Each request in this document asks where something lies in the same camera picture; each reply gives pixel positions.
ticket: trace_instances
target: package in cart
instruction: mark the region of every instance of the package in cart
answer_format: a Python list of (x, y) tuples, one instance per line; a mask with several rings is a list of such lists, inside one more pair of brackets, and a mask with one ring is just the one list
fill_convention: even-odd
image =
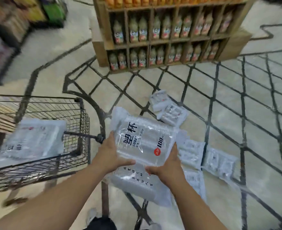
[(174, 127), (179, 127), (186, 120), (187, 116), (188, 111), (174, 102), (156, 115), (158, 120)]
[(114, 131), (118, 154), (150, 166), (164, 164), (183, 132), (155, 120), (131, 116), (121, 107), (113, 109), (110, 129)]
[(164, 110), (167, 106), (172, 104), (172, 100), (166, 94), (165, 90), (158, 90), (150, 96), (150, 104), (152, 105), (153, 111)]
[(199, 170), (192, 170), (186, 167), (184, 167), (183, 170), (186, 181), (193, 187), (193, 189), (204, 200), (204, 202), (206, 202), (206, 189), (203, 172)]
[(184, 143), (177, 144), (181, 162), (200, 170), (204, 146), (205, 142), (196, 142), (191, 139), (186, 139)]
[(119, 167), (106, 178), (112, 185), (125, 192), (160, 206), (172, 205), (170, 189), (156, 175), (149, 175), (141, 164)]
[(222, 180), (231, 181), (239, 158), (221, 150), (207, 147), (203, 168)]
[(22, 119), (0, 148), (0, 167), (58, 155), (65, 129), (64, 120)]

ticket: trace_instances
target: white plastic package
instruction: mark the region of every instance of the white plastic package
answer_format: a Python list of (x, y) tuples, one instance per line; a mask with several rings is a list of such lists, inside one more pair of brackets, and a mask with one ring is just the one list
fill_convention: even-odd
[(191, 139), (186, 139), (183, 144), (177, 144), (181, 162), (200, 170), (204, 146), (205, 142), (196, 142)]
[(189, 185), (198, 193), (198, 195), (206, 202), (206, 189), (204, 183), (204, 176), (202, 171), (191, 170), (183, 168), (185, 178)]
[(225, 181), (231, 181), (239, 158), (221, 150), (207, 147), (203, 168)]
[(124, 108), (112, 111), (110, 129), (114, 131), (117, 153), (142, 165), (162, 166), (182, 132), (142, 116), (131, 116)]
[(65, 129), (64, 120), (22, 119), (0, 148), (0, 167), (58, 155)]
[(172, 205), (170, 189), (156, 175), (149, 175), (141, 164), (120, 167), (113, 174), (107, 175), (107, 179), (115, 187), (157, 205)]
[(149, 101), (154, 112), (164, 110), (167, 106), (172, 104), (172, 100), (166, 94), (165, 90), (159, 90), (153, 93)]
[(184, 107), (177, 106), (174, 102), (157, 114), (157, 119), (174, 127), (179, 127), (187, 118), (188, 111)]

